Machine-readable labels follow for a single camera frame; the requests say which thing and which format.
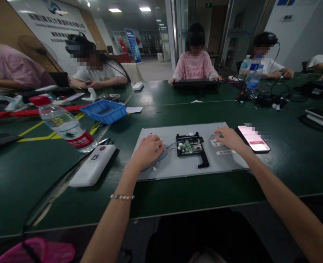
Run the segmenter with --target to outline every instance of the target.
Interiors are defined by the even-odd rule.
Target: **blue plastic basket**
[[[87,117],[110,125],[128,113],[125,105],[109,100],[100,100],[80,109]]]

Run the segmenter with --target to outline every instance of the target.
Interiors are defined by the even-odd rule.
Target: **hand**
[[[77,87],[78,89],[87,89],[87,85],[85,82],[81,82],[81,84]]]
[[[90,83],[87,87],[93,88],[93,89],[100,89],[102,87],[101,83],[99,81],[88,81]]]
[[[154,162],[163,152],[163,142],[157,135],[148,135],[133,154],[129,164],[141,171],[144,167]]]
[[[222,81],[222,77],[221,76],[218,76],[218,77],[214,77],[214,80],[217,80],[217,81]]]
[[[274,72],[274,73],[271,73],[271,74],[267,74],[267,78],[268,79],[275,79],[275,80],[278,80],[278,79],[281,79],[281,76],[282,74],[280,72]]]
[[[292,79],[294,77],[294,71],[290,68],[287,68],[287,71],[283,74],[285,79]]]
[[[241,137],[239,137],[233,129],[229,127],[222,127],[214,131],[214,133],[217,132],[222,133],[224,137],[221,138],[216,136],[216,139],[228,148],[236,151],[237,153],[247,150],[251,151],[251,148],[243,142]]]

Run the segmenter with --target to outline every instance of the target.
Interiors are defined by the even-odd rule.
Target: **pink bag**
[[[33,249],[42,263],[67,263],[75,257],[75,248],[72,244],[47,242],[41,237],[27,239],[25,243]],[[19,243],[0,257],[0,263],[34,263],[34,261]]]

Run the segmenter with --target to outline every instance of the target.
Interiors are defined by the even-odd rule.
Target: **green table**
[[[293,87],[312,79],[316,77],[297,75],[287,83]],[[113,91],[121,93],[124,101],[129,98],[131,87]],[[298,196],[323,194],[323,133],[297,120],[306,108],[323,109],[323,100],[290,102],[287,107],[292,110],[278,112],[258,106],[256,109],[251,103],[235,103],[233,99],[239,92],[232,85],[221,85],[217,93],[198,98],[191,93],[179,95],[164,81],[146,82],[142,91],[135,93],[127,103],[143,106],[142,112],[117,121],[105,134],[114,140],[118,150],[98,183],[88,188],[68,188],[54,202],[36,230],[98,223],[131,157],[141,129],[147,127],[226,121],[235,128],[243,122],[251,122],[267,133],[272,151],[259,157],[271,170]],[[205,103],[190,103],[195,99]],[[86,117],[80,121],[88,129],[94,123]],[[0,132],[22,132],[38,122],[38,118],[0,120]],[[47,136],[50,130],[40,125],[27,136],[34,136],[33,133]],[[33,203],[79,156],[64,140],[19,142],[0,151],[0,236],[20,232]],[[248,171],[139,182],[135,195],[132,218],[265,200]]]

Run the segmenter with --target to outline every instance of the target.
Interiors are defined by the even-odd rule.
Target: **white t-shirt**
[[[264,65],[263,74],[274,73],[284,68],[284,66],[280,65],[277,62],[274,62],[273,60],[261,60],[260,64]]]
[[[315,66],[317,64],[323,63],[323,54],[316,55],[307,64],[307,68],[311,68],[312,66]]]
[[[79,69],[73,78],[81,80],[83,82],[91,81],[105,81],[114,77],[124,77],[126,73],[115,61],[109,61],[108,65],[103,64],[103,69]]]

